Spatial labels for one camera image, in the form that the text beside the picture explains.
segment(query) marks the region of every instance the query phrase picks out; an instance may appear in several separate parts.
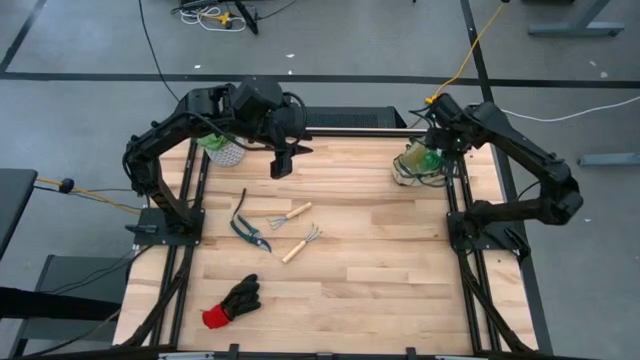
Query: metal stand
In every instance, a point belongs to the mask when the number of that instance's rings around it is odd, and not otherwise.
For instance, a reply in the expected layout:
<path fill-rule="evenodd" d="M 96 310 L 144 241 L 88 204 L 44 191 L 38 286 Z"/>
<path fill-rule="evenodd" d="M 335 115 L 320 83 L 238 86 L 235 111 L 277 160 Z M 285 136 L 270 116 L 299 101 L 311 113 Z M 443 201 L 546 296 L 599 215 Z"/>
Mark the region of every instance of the metal stand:
<path fill-rule="evenodd" d="M 640 152 L 620 154 L 584 155 L 578 165 L 585 166 L 629 166 L 640 165 Z"/>
<path fill-rule="evenodd" d="M 624 23 L 594 22 L 609 0 L 596 0 L 573 22 L 529 25 L 529 35 L 543 36 L 616 36 L 624 30 Z"/>

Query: yellow cable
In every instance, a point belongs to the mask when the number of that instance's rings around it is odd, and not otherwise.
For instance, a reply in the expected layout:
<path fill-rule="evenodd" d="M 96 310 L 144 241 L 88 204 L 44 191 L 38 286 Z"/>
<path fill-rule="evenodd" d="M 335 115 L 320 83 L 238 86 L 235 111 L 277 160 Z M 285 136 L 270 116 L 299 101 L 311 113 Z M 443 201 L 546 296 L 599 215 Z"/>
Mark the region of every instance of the yellow cable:
<path fill-rule="evenodd" d="M 482 31 L 480 31 L 480 34 L 478 34 L 478 37 L 476 37 L 476 41 L 474 41 L 473 44 L 471 45 L 471 49 L 469 49 L 469 53 L 467 54 L 466 59 L 464 59 L 464 62 L 462 63 L 462 66 L 460 66 L 460 70 L 458 70 L 458 73 L 454 77 L 449 79 L 447 82 L 445 82 L 444 84 L 440 85 L 440 87 L 435 92 L 435 94 L 433 94 L 432 97 L 426 98 L 424 100 L 426 103 L 432 104 L 436 100 L 438 95 L 440 95 L 440 92 L 442 91 L 442 89 L 445 88 L 445 86 L 451 84 L 452 82 L 456 81 L 458 79 L 458 77 L 460 77 L 460 74 L 462 74 L 462 71 L 464 70 L 465 66 L 467 66 L 467 63 L 469 62 L 469 59 L 471 59 L 471 55 L 473 54 L 473 50 L 478 45 L 478 42 L 480 42 L 480 38 L 482 37 L 482 35 L 484 35 L 484 32 L 487 31 L 489 26 L 491 26 L 493 21 L 498 17 L 498 14 L 500 14 L 500 11 L 502 11 L 502 7 L 504 6 L 504 4 L 505 3 L 502 3 L 502 4 L 500 4 L 500 6 L 498 6 L 498 9 L 496 10 L 495 14 L 493 14 L 491 19 L 489 19 L 489 22 L 487 23 L 487 25 L 484 26 L 484 29 L 482 29 Z"/>
<path fill-rule="evenodd" d="M 58 186 L 61 186 L 61 185 L 62 185 L 62 182 L 60 182 L 60 181 L 57 181 L 57 180 L 51 180 L 51 179 L 47 179 L 47 178 L 37 178 L 36 180 L 37 180 L 37 181 L 39 181 L 39 182 L 43 182 L 43 183 L 47 183 L 47 184 L 52 184 L 52 185 L 58 185 Z M 73 190 L 74 190 L 74 191 L 77 191 L 77 192 L 79 192 L 79 193 L 85 194 L 85 195 L 87 195 L 87 196 L 90 196 L 90 197 L 93 197 L 93 198 L 96 198 L 96 199 L 102 200 L 102 201 L 106 202 L 107 204 L 113 205 L 113 206 L 117 207 L 117 208 L 118 208 L 118 209 L 120 209 L 120 210 L 124 210 L 124 211 L 128 212 L 129 214 L 134 214 L 134 215 L 138 215 L 138 214 L 140 214 L 140 212 L 139 212 L 139 211 L 132 210 L 132 209 L 127 209 L 126 207 L 121 206 L 120 204 L 115 203 L 115 202 L 113 202 L 113 201 L 111 201 L 111 200 L 107 199 L 106 197 L 104 197 L 104 196 L 102 196 L 102 195 L 98 195 L 98 194 L 93 193 L 93 192 L 91 192 L 91 191 L 88 191 L 88 190 L 85 190 L 85 189 L 79 188 L 79 187 L 77 187 L 77 186 L 74 186 L 74 187 L 73 187 Z"/>

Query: pruning shears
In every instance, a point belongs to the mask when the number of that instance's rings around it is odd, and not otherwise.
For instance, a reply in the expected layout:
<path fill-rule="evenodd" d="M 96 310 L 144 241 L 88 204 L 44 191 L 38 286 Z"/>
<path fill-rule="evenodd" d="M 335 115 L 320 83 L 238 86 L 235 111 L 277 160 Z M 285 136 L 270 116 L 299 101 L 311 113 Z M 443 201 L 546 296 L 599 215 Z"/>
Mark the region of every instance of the pruning shears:
<path fill-rule="evenodd" d="M 247 230 L 249 231 L 248 234 L 242 231 L 242 229 L 240 229 L 240 227 L 235 221 L 236 218 L 240 221 L 242 225 L 244 225 L 245 228 L 247 228 Z M 251 224 L 249 224 L 249 222 L 245 218 L 243 218 L 242 215 L 236 215 L 233 219 L 231 219 L 229 224 L 231 225 L 233 230 L 249 244 L 255 245 L 262 250 L 271 252 L 271 245 L 269 245 L 267 240 L 264 239 L 264 237 L 260 233 L 260 230 L 251 226 Z"/>

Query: white cable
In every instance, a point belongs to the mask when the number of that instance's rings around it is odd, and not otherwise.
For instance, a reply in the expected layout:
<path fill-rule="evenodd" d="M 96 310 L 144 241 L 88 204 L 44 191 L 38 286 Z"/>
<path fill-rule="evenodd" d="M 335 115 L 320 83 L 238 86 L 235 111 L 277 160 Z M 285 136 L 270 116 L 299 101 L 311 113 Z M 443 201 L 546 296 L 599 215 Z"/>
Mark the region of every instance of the white cable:
<path fill-rule="evenodd" d="M 507 113 L 507 114 L 513 115 L 513 116 L 517 116 L 517 117 L 520 117 L 520 118 L 523 118 L 523 119 L 535 120 L 535 121 L 540 121 L 540 122 L 556 122 L 556 121 L 563 121 L 563 120 L 571 119 L 571 118 L 574 118 L 574 117 L 577 117 L 577 116 L 581 116 L 581 115 L 584 115 L 584 114 L 588 114 L 588 113 L 591 113 L 591 112 L 594 112 L 594 111 L 613 109 L 615 107 L 627 105 L 627 104 L 630 104 L 630 103 L 632 103 L 634 101 L 638 101 L 638 100 L 640 100 L 640 96 L 635 97 L 633 99 L 629 99 L 627 101 L 623 101 L 623 102 L 618 103 L 618 104 L 600 106 L 600 107 L 596 107 L 596 108 L 593 108 L 593 109 L 585 110 L 585 111 L 582 111 L 582 112 L 579 112 L 579 113 L 575 113 L 573 115 L 567 115 L 567 116 L 563 116 L 563 117 L 555 118 L 555 119 L 538 119 L 538 118 L 535 118 L 533 116 L 521 115 L 521 114 L 518 114 L 518 113 L 514 113 L 513 111 L 509 111 L 509 110 L 504 110 L 504 109 L 501 109 L 501 110 L 504 113 Z"/>
<path fill-rule="evenodd" d="M 207 31 L 240 32 L 240 31 L 243 31 L 244 29 L 247 28 L 247 23 L 243 18 L 231 18 L 231 19 L 229 19 L 229 21 L 235 21 L 235 20 L 242 21 L 242 24 L 244 26 L 242 28 L 240 28 L 240 29 L 210 28 L 210 27 L 207 27 L 204 24 L 204 22 L 202 21 L 202 19 L 203 19 L 202 15 L 219 16 L 220 14 L 222 14 L 222 10 L 220 10 L 220 8 L 215 7 L 215 6 L 206 7 L 201 11 L 184 11 L 184 10 L 180 10 L 180 20 L 183 23 L 187 24 L 187 25 L 200 24 L 200 26 L 202 26 L 202 28 L 207 30 Z"/>

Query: power cord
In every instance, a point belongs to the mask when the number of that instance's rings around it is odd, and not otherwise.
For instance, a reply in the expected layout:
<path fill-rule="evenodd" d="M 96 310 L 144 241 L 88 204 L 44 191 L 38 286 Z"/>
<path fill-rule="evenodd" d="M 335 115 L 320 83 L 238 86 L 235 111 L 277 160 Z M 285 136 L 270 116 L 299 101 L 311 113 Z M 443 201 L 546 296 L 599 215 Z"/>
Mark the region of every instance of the power cord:
<path fill-rule="evenodd" d="M 440 87 L 438 88 L 438 90 L 436 90 L 436 92 L 433 94 L 433 96 L 426 98 L 425 99 L 426 103 L 432 104 L 434 101 L 436 101 L 436 98 L 438 97 L 438 95 L 440 95 L 440 92 L 442 91 L 442 89 L 444 89 L 447 85 L 449 85 L 452 82 L 456 81 L 460 77 L 460 75 L 462 74 L 462 71 L 464 70 L 464 68 L 467 66 L 467 63 L 469 62 L 469 59 L 471 59 L 471 55 L 473 54 L 473 50 L 476 48 L 476 46 L 478 46 L 478 43 L 480 42 L 480 38 L 482 38 L 482 35 L 484 35 L 485 31 L 487 31 L 487 29 L 491 26 L 491 24 L 493 24 L 493 21 L 498 17 L 500 12 L 502 11 L 502 8 L 504 7 L 504 4 L 505 3 L 502 3 L 502 4 L 500 4 L 500 6 L 498 6 L 498 9 L 493 14 L 491 19 L 489 19 L 489 22 L 487 23 L 487 25 L 485 25 L 484 28 L 482 29 L 482 31 L 480 31 L 480 34 L 478 34 L 478 36 L 476 37 L 476 40 L 471 45 L 471 49 L 469 49 L 469 53 L 467 54 L 467 57 L 462 62 L 462 65 L 460 66 L 460 70 L 458 70 L 458 73 L 454 77 L 452 77 L 451 79 L 447 80 L 444 84 L 440 85 Z"/>
<path fill-rule="evenodd" d="M 149 38 L 149 32 L 147 31 L 147 24 L 144 21 L 144 11 L 142 10 L 142 0 L 138 0 L 138 7 L 140 8 L 140 21 L 142 22 L 142 29 L 144 30 L 144 36 L 147 38 L 147 43 L 149 44 L 149 49 L 151 50 L 151 56 L 153 56 L 153 62 L 156 64 L 156 69 L 158 69 L 158 75 L 160 76 L 160 80 L 164 86 L 169 90 L 171 96 L 176 99 L 177 102 L 180 102 L 176 94 L 171 90 L 169 84 L 164 79 L 164 75 L 162 75 L 162 70 L 160 70 L 160 65 L 158 64 L 158 59 L 156 58 L 156 52 L 153 50 L 153 45 L 151 44 L 151 39 Z"/>
<path fill-rule="evenodd" d="M 64 189 L 64 187 L 70 185 L 69 183 L 63 183 L 61 181 L 51 180 L 51 179 L 42 178 L 42 177 L 37 178 L 36 181 L 42 182 L 42 183 L 46 183 L 46 184 L 57 185 L 59 187 L 59 191 L 55 191 L 53 189 L 48 189 L 48 188 L 43 188 L 43 187 L 38 186 L 37 189 L 39 189 L 39 190 L 47 189 L 47 190 L 54 191 L 54 192 L 57 192 L 57 193 L 60 193 L 60 194 L 70 194 L 70 195 L 76 195 L 76 196 L 80 196 L 81 194 L 82 195 L 86 195 L 86 196 L 81 196 L 81 197 L 83 197 L 83 198 L 88 197 L 88 198 L 90 198 L 90 200 L 96 200 L 96 201 L 99 201 L 99 202 L 108 203 L 110 205 L 115 206 L 116 208 L 118 208 L 120 210 L 126 211 L 126 212 L 128 212 L 130 214 L 134 214 L 134 215 L 138 215 L 140 213 L 139 210 L 141 210 L 139 208 L 134 208 L 132 206 L 128 206 L 128 205 L 124 205 L 124 204 L 120 204 L 120 203 L 114 202 L 114 201 L 112 201 L 112 200 L 110 200 L 110 199 L 108 199 L 108 198 L 106 198 L 106 197 L 104 197 L 102 195 L 98 195 L 96 193 L 93 193 L 91 191 L 85 190 L 83 188 L 79 188 L 79 187 L 73 186 L 72 184 L 71 184 L 72 188 L 68 189 L 69 191 L 62 191 Z"/>
<path fill-rule="evenodd" d="M 101 272 L 103 272 L 103 271 L 109 271 L 109 270 L 111 270 L 114 266 L 118 265 L 118 263 L 119 263 L 120 261 L 122 261 L 122 259 L 124 259 L 125 257 L 127 257 L 127 255 L 131 254 L 132 252 L 133 252 L 133 250 L 129 250 L 129 251 L 127 251 L 124 255 L 122 255 L 120 258 L 118 258 L 118 260 L 116 260 L 113 264 L 111 264 L 111 265 L 107 266 L 106 268 L 98 269 L 98 270 L 96 270 L 96 271 L 94 271 L 94 272 L 90 273 L 89 275 L 87 275 L 87 276 L 86 276 L 84 279 L 82 279 L 82 280 L 78 280 L 78 281 L 75 281 L 75 282 L 72 282 L 72 283 L 68 283 L 68 284 L 65 284 L 65 285 L 62 285 L 62 286 L 58 286 L 57 288 L 55 288 L 55 289 L 53 289 L 53 290 L 43 290 L 43 291 L 40 291 L 40 292 L 41 292 L 41 293 L 45 293 L 45 294 L 55 294 L 55 293 L 57 293 L 58 291 L 61 291 L 61 290 L 63 290 L 64 288 L 66 288 L 66 287 L 68 287 L 68 286 L 74 286 L 74 285 L 82 284 L 83 282 L 85 282 L 85 281 L 87 281 L 87 280 L 91 279 L 91 277 L 92 277 L 92 276 L 94 276 L 95 274 L 101 273 Z"/>
<path fill-rule="evenodd" d="M 524 193 L 526 193 L 527 191 L 531 190 L 534 186 L 536 186 L 536 185 L 538 185 L 538 184 L 540 184 L 540 181 L 539 181 L 539 180 L 538 180 L 538 181 L 536 181 L 536 182 L 534 182 L 533 184 L 531 184 L 531 185 L 527 186 L 524 190 L 522 190 L 522 191 L 520 192 L 520 194 L 518 194 L 518 197 L 516 197 L 516 200 L 515 200 L 515 201 L 520 200 L 520 198 L 522 197 L 522 195 L 524 195 Z"/>
<path fill-rule="evenodd" d="M 109 322 L 111 322 L 111 320 L 113 320 L 116 316 L 118 316 L 120 314 L 120 310 L 121 309 L 118 309 L 118 311 L 114 312 L 108 318 L 106 318 L 103 322 L 101 322 L 100 325 L 98 325 L 95 328 L 85 332 L 82 335 L 76 336 L 75 338 L 73 338 L 71 340 L 67 340 L 67 341 L 63 342 L 62 344 L 58 344 L 58 345 L 50 347 L 50 348 L 48 348 L 46 350 L 38 351 L 38 352 L 35 352 L 33 354 L 29 354 L 29 355 L 25 355 L 25 356 L 15 357 L 13 359 L 14 360 L 32 359 L 32 358 L 40 356 L 40 355 L 48 354 L 48 353 L 50 353 L 52 351 L 56 351 L 58 349 L 62 349 L 63 347 L 68 346 L 68 345 L 70 345 L 70 344 L 72 344 L 72 343 L 74 343 L 76 341 L 82 340 L 82 339 L 90 336 L 91 334 L 94 334 L 94 333 L 98 332 L 103 327 L 105 327 Z"/>
<path fill-rule="evenodd" d="M 90 191 L 90 192 L 108 192 L 108 191 L 122 191 L 122 192 L 130 191 L 130 192 L 135 192 L 135 191 L 133 191 L 132 189 L 124 189 L 124 188 L 123 188 L 123 189 L 119 189 L 119 188 L 108 188 L 108 189 L 87 189 L 87 191 Z"/>
<path fill-rule="evenodd" d="M 298 1 L 298 0 L 293 0 L 292 2 L 290 2 L 290 3 L 288 3 L 287 5 L 285 5 L 285 6 L 281 7 L 280 9 L 278 9 L 278 10 L 276 10 L 276 11 L 272 12 L 272 13 L 271 13 L 271 14 L 269 14 L 269 15 L 266 15 L 266 16 L 258 16 L 258 17 L 256 17 L 256 21 L 258 21 L 258 20 L 264 20 L 264 19 L 270 18 L 270 17 L 272 17 L 272 16 L 276 15 L 277 13 L 279 13 L 279 12 L 283 11 L 284 9 L 288 8 L 289 6 L 291 6 L 291 5 L 295 4 L 297 1 Z"/>
<path fill-rule="evenodd" d="M 298 137 L 296 138 L 296 140 L 291 144 L 291 146 L 296 146 L 300 143 L 300 140 L 302 140 L 302 136 L 304 136 L 304 132 L 307 129 L 307 105 L 305 105 L 304 101 L 302 101 L 302 98 L 300 96 L 292 93 L 291 91 L 285 91 L 282 93 L 282 95 L 291 96 L 292 98 L 296 99 L 296 101 L 298 102 L 298 105 L 300 105 L 300 109 L 302 110 L 302 130 L 298 134 Z"/>
<path fill-rule="evenodd" d="M 407 128 L 408 128 L 408 129 L 413 129 L 413 128 L 415 128 L 415 127 L 416 127 L 416 126 L 417 126 L 417 125 L 418 125 L 422 120 L 426 121 L 426 122 L 427 122 L 427 124 L 429 124 L 429 127 L 430 127 L 430 128 L 432 128 L 432 127 L 436 127 L 436 122 L 435 122 L 433 119 L 430 119 L 430 118 L 429 118 L 429 117 L 427 117 L 426 115 L 421 114 L 421 112 L 423 112 L 423 111 L 429 111 L 429 108 L 430 108 L 430 107 L 431 107 L 431 105 L 426 106 L 426 107 L 424 107 L 424 108 L 422 108 L 422 109 L 419 109 L 419 110 L 409 110 L 409 113 L 410 113 L 410 114 L 413 114 L 413 115 L 415 115 L 415 116 L 417 116 L 417 117 L 418 117 L 418 120 L 416 120 L 413 124 L 411 124 L 411 125 L 407 126 Z"/>
<path fill-rule="evenodd" d="M 129 261 L 127 261 L 127 262 L 123 263 L 123 264 L 120 264 L 119 266 L 117 266 L 117 267 L 115 267 L 115 268 L 113 268 L 113 267 L 112 267 L 113 265 L 112 265 L 112 266 L 110 266 L 110 267 L 109 267 L 109 268 L 111 268 L 110 270 L 107 270 L 107 271 L 103 272 L 102 274 L 100 274 L 99 276 L 97 276 L 97 277 L 95 277 L 95 278 L 93 278 L 93 279 L 91 279 L 91 280 L 88 280 L 88 281 L 87 281 L 87 280 L 83 279 L 83 280 L 82 280 L 82 282 L 80 282 L 80 283 L 78 283 L 78 282 L 74 282 L 74 283 L 69 283 L 69 284 L 67 284 L 67 285 L 61 286 L 61 288 L 65 288 L 65 287 L 68 287 L 68 286 L 70 286 L 70 287 L 69 287 L 69 288 L 67 288 L 67 289 L 64 289 L 64 290 L 58 291 L 57 293 L 55 293 L 55 295 L 62 295 L 62 294 L 66 294 L 66 293 L 68 293 L 68 292 L 69 292 L 69 291 L 71 291 L 71 290 L 75 290 L 75 289 L 77 289 L 77 288 L 81 288 L 81 287 L 83 287 L 83 286 L 87 286 L 87 285 L 89 285 L 89 284 L 91 284 L 91 283 L 94 283 L 94 282 L 96 282 L 96 281 L 98 281 L 98 280 L 102 279 L 103 277 L 105 277 L 105 276 L 107 276 L 107 275 L 109 275 L 109 274 L 112 274 L 112 273 L 114 273 L 114 272 L 116 272 L 116 271 L 118 271 L 118 270 L 122 269 L 122 268 L 123 268 L 123 267 L 125 267 L 125 266 L 127 266 L 127 267 L 128 267 L 128 266 L 131 266 L 131 265 L 133 265 L 133 263 L 136 261 L 136 259 L 137 259 L 137 258 L 139 258 L 140 256 L 142 256 L 142 254 L 144 254 L 145 252 L 147 252 L 147 250 L 149 250 L 149 249 L 151 249 L 151 246 L 147 246 L 146 248 L 144 248 L 144 249 L 140 250 L 140 252 L 139 252 L 139 253 L 137 253 L 133 258 L 131 258 L 131 260 L 129 260 Z"/>
<path fill-rule="evenodd" d="M 230 17 L 228 21 L 241 21 L 244 26 L 240 29 L 219 29 L 207 27 L 203 19 L 216 19 L 222 14 L 222 10 L 215 6 L 206 7 L 202 10 L 180 10 L 180 20 L 187 25 L 199 24 L 203 29 L 207 31 L 220 31 L 220 32 L 241 32 L 247 28 L 247 22 L 240 16 Z"/>
<path fill-rule="evenodd" d="M 529 120 L 534 120 L 534 121 L 540 121 L 540 122 L 557 122 L 557 121 L 564 121 L 564 120 L 568 120 L 577 116 L 581 116 L 581 115 L 585 115 L 585 114 L 589 114 L 595 111 L 601 111 L 601 110 L 606 110 L 606 109 L 613 109 L 619 106 L 624 106 L 627 104 L 631 104 L 634 101 L 638 101 L 640 100 L 640 96 L 634 97 L 633 99 L 629 99 L 627 101 L 623 101 L 621 103 L 617 103 L 617 104 L 613 104 L 613 105 L 605 105 L 605 106 L 598 106 L 595 107 L 593 109 L 589 109 L 589 110 L 585 110 L 585 111 L 581 111 L 579 113 L 575 113 L 572 115 L 567 115 L 567 116 L 563 116 L 563 117 L 559 117 L 559 118 L 555 118 L 555 119 L 538 119 L 536 117 L 533 116 L 527 116 L 527 115 L 521 115 L 518 113 L 514 113 L 513 111 L 509 111 L 509 110 L 504 110 L 502 109 L 502 112 L 509 114 L 509 115 L 513 115 L 513 116 L 517 116 L 519 118 L 523 118 L 523 119 L 529 119 Z"/>

